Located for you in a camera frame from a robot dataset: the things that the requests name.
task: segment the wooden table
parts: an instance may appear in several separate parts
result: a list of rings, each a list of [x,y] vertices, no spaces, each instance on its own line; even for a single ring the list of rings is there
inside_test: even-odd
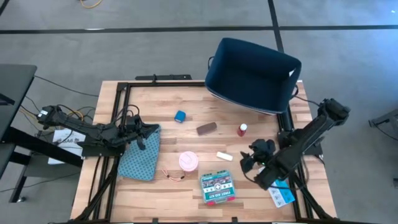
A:
[[[110,122],[117,83],[103,82],[95,111],[95,123]],[[299,96],[306,98],[303,83],[298,83],[298,87]],[[250,152],[248,146],[256,139],[273,139],[277,142],[279,128],[276,116],[260,114],[219,100],[205,87],[134,87],[131,89],[129,103],[140,108],[145,123],[161,125],[160,153],[153,181],[118,177],[112,222],[151,222],[152,218],[159,218],[160,222],[230,222],[231,217],[237,217],[240,222],[295,220],[291,204],[276,208],[269,192],[246,180],[239,166],[239,152]],[[290,108],[295,128],[302,128],[312,120],[307,102],[294,98],[290,101]],[[174,121],[178,110],[187,114],[182,124]],[[212,121],[217,123],[217,131],[198,136],[196,127]],[[242,138],[236,134],[241,123],[248,124],[246,135]],[[172,182],[162,173],[161,168],[166,167],[171,176],[181,176],[178,157],[183,151],[197,154],[200,161],[198,170],[181,182]],[[217,158],[217,152],[231,154],[233,161]],[[308,188],[325,211],[335,216],[324,166],[313,156],[306,156],[305,160],[310,173]],[[71,218],[79,215],[87,206],[96,161],[96,157],[84,161]],[[202,174],[225,169],[233,176],[236,200],[209,207],[203,202],[199,178]],[[98,186],[100,170],[101,166],[93,194]],[[254,177],[256,173],[252,170],[248,176]],[[105,193],[100,218],[104,217],[107,196]],[[304,214],[300,192],[298,197]]]

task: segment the blue pouch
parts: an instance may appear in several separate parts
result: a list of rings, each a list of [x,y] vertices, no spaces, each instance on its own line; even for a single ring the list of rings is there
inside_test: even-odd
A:
[[[130,143],[118,167],[118,174],[136,180],[153,180],[160,146],[160,128],[147,139],[143,139],[145,149],[140,150],[137,141]]]

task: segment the blue fabric bin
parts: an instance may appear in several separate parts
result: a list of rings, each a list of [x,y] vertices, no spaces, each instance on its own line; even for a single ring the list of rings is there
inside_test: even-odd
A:
[[[263,113],[283,113],[299,79],[301,62],[243,40],[221,40],[206,76],[212,94]]]

